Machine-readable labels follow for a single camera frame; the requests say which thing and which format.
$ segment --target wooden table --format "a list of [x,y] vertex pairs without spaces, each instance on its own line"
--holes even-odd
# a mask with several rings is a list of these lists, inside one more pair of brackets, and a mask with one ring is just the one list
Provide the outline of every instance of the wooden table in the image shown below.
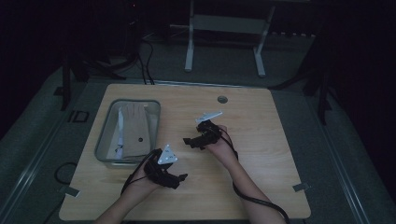
[[[226,96],[228,103],[219,103],[219,96]],[[301,180],[271,92],[249,88],[112,84],[106,90],[70,185],[80,190],[80,194],[76,198],[66,195],[61,219],[96,219],[120,196],[123,183],[133,171],[107,168],[94,156],[107,110],[117,99],[160,102],[157,147],[164,148],[169,143],[178,157],[169,173],[189,174],[177,189],[156,190],[126,219],[247,219],[222,165],[207,150],[190,148],[182,140],[199,135],[195,119],[203,113],[219,110],[223,115],[212,121],[228,127],[240,162],[259,188],[290,218],[310,216],[304,191],[295,192],[292,187]]]

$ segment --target white leg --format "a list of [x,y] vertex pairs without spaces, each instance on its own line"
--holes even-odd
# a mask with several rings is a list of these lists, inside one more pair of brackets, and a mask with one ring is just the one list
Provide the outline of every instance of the white leg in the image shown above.
[[267,37],[268,35],[268,29],[270,28],[270,23],[274,16],[274,12],[275,7],[271,7],[267,17],[267,21],[262,28],[262,38],[260,39],[260,43],[257,47],[253,48],[254,59],[256,60],[257,72],[259,77],[265,77],[264,65],[262,63],[262,46],[264,45],[265,37]]
[[194,0],[190,0],[190,27],[189,27],[189,45],[187,46],[187,56],[186,56],[186,65],[184,66],[184,70],[186,72],[190,72],[192,70],[192,59],[194,57],[194,41],[193,41],[193,33],[194,33]]

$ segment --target gray carpet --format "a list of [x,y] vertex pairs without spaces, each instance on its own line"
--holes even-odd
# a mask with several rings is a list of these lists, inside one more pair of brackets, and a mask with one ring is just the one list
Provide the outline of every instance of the gray carpet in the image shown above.
[[[184,72],[186,45],[161,43],[153,36],[147,38],[154,47],[149,69],[157,83],[171,81],[267,87],[295,75],[312,39],[286,38],[271,35],[266,41],[262,57],[267,77],[260,78],[250,48],[237,46],[213,47],[199,43],[195,46],[192,72]],[[149,57],[149,46],[141,49],[144,61]],[[120,74],[127,76],[125,83],[142,83],[139,65]],[[0,143],[2,205],[7,201],[20,174],[35,153],[49,143],[47,153],[37,168],[37,174],[11,210],[10,223],[43,223],[55,211],[48,223],[64,223],[58,217],[57,204],[63,195],[58,192],[63,184],[54,178],[55,170],[65,162],[78,162],[81,150],[91,129],[101,98],[109,83],[108,77],[92,76],[88,83],[73,82],[73,102],[61,112],[62,99],[53,96],[61,85],[61,73],[53,74],[43,85],[21,118]],[[292,223],[367,223],[360,222],[348,200],[345,180],[334,163],[334,151],[339,155],[342,168],[350,177],[354,192],[360,199],[369,223],[394,223],[396,209],[375,172],[364,146],[347,115],[329,97],[331,111],[326,112],[328,125],[323,127],[315,114],[318,97],[305,97],[301,92],[304,82],[296,83],[283,91],[272,91],[290,149],[303,182],[310,188],[305,191],[312,215],[306,220]],[[72,111],[89,112],[87,122],[68,121]],[[60,122],[60,128],[53,124]],[[70,180],[73,166],[65,166],[60,178]],[[89,223],[75,221],[71,223]],[[246,221],[206,221],[203,223],[246,223]]]

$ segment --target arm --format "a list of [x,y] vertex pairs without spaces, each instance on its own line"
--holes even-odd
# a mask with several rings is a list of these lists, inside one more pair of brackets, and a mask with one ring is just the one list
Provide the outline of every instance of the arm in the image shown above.
[[[226,133],[227,128],[220,125],[219,127],[222,129],[222,136],[230,142],[230,138]],[[224,165],[230,173],[233,183],[243,194],[252,198],[271,202],[253,182],[233,154],[233,150],[223,139],[220,139],[216,144],[206,146],[206,148]],[[241,200],[251,223],[285,223],[283,217],[275,209],[244,199]]]
[[[144,165],[136,172],[132,181],[145,176]],[[128,186],[121,196],[93,223],[121,223],[128,213],[143,202],[151,192],[160,186],[147,178],[140,179]]]

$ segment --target small round object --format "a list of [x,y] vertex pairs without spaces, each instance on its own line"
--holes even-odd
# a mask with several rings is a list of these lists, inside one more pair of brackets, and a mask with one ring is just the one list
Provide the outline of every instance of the small round object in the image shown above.
[[226,96],[219,96],[218,97],[218,102],[221,104],[226,104],[228,102],[228,99]]

